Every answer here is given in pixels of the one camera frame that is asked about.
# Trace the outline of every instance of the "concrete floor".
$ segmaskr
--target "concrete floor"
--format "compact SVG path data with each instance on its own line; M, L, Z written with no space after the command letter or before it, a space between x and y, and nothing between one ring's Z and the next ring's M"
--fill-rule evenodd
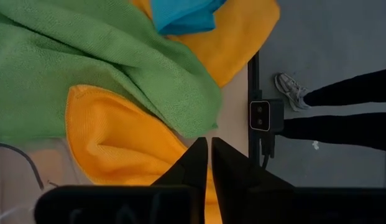
M314 90L386 68L386 0L278 3L281 18L260 50L264 98L281 97L273 87L275 72L287 72ZM302 113L288 106L286 118L386 111L386 103L318 107ZM386 153L321 142L316 150L312 143L277 137L276 157L270 160L269 171L296 186L386 186Z

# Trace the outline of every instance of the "towel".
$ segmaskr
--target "towel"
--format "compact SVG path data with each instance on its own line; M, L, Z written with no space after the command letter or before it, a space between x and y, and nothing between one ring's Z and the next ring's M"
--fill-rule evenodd
M194 34L215 28L213 12L225 0L150 0L160 34Z
M215 128L221 106L188 47L128 2L0 0L0 141L64 136L77 84L114 91L187 138Z
M66 127L76 163L95 184L150 185L186 151L158 119L95 86L70 88ZM206 186L206 222L221 223L210 170Z
M153 18L149 0L132 0ZM209 32L169 35L185 44L223 87L255 55L280 17L275 0L227 0L215 13L216 28Z

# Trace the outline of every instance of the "person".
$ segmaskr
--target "person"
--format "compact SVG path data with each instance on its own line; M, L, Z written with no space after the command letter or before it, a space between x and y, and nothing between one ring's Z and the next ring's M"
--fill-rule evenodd
M276 88L295 111L314 106L343 106L386 102L386 69L359 75L315 91L308 91L286 73L275 76ZM285 119L279 133L290 139L367 146L386 151L386 113L314 116Z

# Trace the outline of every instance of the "cable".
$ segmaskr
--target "cable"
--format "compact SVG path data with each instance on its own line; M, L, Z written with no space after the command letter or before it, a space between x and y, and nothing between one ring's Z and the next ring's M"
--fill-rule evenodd
M35 178L37 179L37 183L38 183L38 186L41 190L44 189L44 183L42 182L42 179L41 179L41 176L39 176L39 172L38 172L38 169L37 167L35 166L34 162L32 161L32 159L23 151L21 151L20 149L14 147L14 146L10 146L8 144L3 144L3 143L0 143L0 147L3 147L3 148L6 148L6 149L9 149L9 150L12 150L16 153L19 153L20 155L22 155L26 160L27 162L30 164L31 166L31 169L32 169L32 172L34 173L35 175Z
M270 155L266 154L265 157L263 158L263 163L262 163L262 168L263 169L266 169L267 163L269 163L269 157L270 157Z

